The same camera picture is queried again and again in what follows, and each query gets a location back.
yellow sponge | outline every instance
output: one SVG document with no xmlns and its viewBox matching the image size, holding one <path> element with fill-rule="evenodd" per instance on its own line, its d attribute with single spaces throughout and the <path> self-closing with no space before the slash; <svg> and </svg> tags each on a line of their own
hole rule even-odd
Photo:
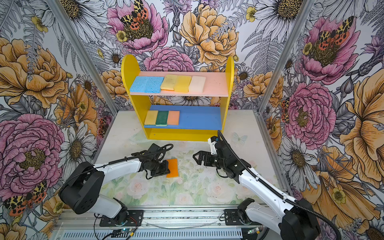
<svg viewBox="0 0 384 240">
<path fill-rule="evenodd" d="M 167 74 L 164 77 L 163 83 L 160 86 L 161 90 L 174 90 L 177 81 L 177 75 Z"/>
<path fill-rule="evenodd" d="M 168 169 L 170 170 L 170 173 L 167 174 L 167 178 L 171 177 L 178 177 L 179 176 L 179 170 L 177 169 L 177 159 L 169 159 L 168 161 Z"/>
<path fill-rule="evenodd" d="M 175 92 L 187 93 L 189 89 L 189 84 L 191 83 L 191 76 L 178 75 L 177 82 L 174 87 Z"/>
<path fill-rule="evenodd" d="M 156 125 L 156 118 L 158 110 L 148 110 L 147 116 L 145 117 L 144 125 Z"/>
</svg>

sponge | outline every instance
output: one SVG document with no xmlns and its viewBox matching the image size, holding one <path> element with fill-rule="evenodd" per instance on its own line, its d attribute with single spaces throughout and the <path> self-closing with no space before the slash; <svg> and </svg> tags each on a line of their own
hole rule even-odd
<svg viewBox="0 0 384 240">
<path fill-rule="evenodd" d="M 205 77 L 192 76 L 191 83 L 189 85 L 189 92 L 203 93 L 204 84 L 205 84 Z"/>
<path fill-rule="evenodd" d="M 163 80 L 163 77 L 137 76 L 129 91 L 134 93 L 160 93 Z"/>
<path fill-rule="evenodd" d="M 164 81 L 161 84 L 160 88 L 161 90 L 174 90 L 175 84 L 177 81 L 177 75 L 167 74 L 164 77 Z"/>
<path fill-rule="evenodd" d="M 169 159 L 168 161 L 168 169 L 170 170 L 170 173 L 167 174 L 167 178 L 171 177 L 178 177 L 179 176 L 179 170 L 177 169 L 177 159 Z"/>
<path fill-rule="evenodd" d="M 169 111 L 167 124 L 178 125 L 179 117 L 180 117 L 180 111 Z"/>
<path fill-rule="evenodd" d="M 149 110 L 145 117 L 144 125 L 155 125 L 158 112 L 158 110 Z"/>
<path fill-rule="evenodd" d="M 191 82 L 191 76 L 178 75 L 177 82 L 174 87 L 175 92 L 187 93 L 189 89 L 189 83 Z"/>
<path fill-rule="evenodd" d="M 159 111 L 156 118 L 156 126 L 167 126 L 168 111 Z"/>
</svg>

blue sponge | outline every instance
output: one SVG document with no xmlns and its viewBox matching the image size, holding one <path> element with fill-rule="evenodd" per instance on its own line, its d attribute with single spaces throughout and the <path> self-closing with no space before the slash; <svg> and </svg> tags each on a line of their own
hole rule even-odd
<svg viewBox="0 0 384 240">
<path fill-rule="evenodd" d="M 160 93 L 163 80 L 164 77 L 137 76 L 129 91 L 134 93 Z"/>
</svg>

light yellow sponge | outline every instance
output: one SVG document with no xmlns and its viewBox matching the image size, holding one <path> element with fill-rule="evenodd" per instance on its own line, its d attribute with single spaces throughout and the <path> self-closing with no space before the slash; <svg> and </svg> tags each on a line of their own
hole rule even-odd
<svg viewBox="0 0 384 240">
<path fill-rule="evenodd" d="M 177 75 L 167 74 L 164 77 L 163 83 L 160 86 L 161 90 L 174 90 L 177 81 Z"/>
<path fill-rule="evenodd" d="M 175 85 L 175 92 L 187 93 L 189 89 L 189 84 L 191 83 L 191 76 L 178 75 L 177 82 Z"/>
<path fill-rule="evenodd" d="M 158 110 L 149 110 L 145 117 L 144 125 L 156 125 L 156 118 Z"/>
</svg>

shelf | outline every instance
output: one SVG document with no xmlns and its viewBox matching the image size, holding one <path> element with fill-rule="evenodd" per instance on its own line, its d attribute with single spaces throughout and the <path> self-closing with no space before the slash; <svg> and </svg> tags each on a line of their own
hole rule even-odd
<svg viewBox="0 0 384 240">
<path fill-rule="evenodd" d="M 204 72 L 144 72 L 141 71 L 139 76 L 164 77 L 167 74 L 187 75 L 187 76 L 204 76 L 205 85 L 203 93 L 180 93 L 175 91 L 161 90 L 160 93 L 135 93 L 131 95 L 147 95 L 147 96 L 203 96 L 203 97 L 228 97 L 227 79 L 225 73 L 204 73 Z"/>
<path fill-rule="evenodd" d="M 151 110 L 180 111 L 179 124 L 169 126 L 144 125 L 144 128 L 195 130 L 222 129 L 221 113 L 219 107 L 151 105 Z"/>
</svg>

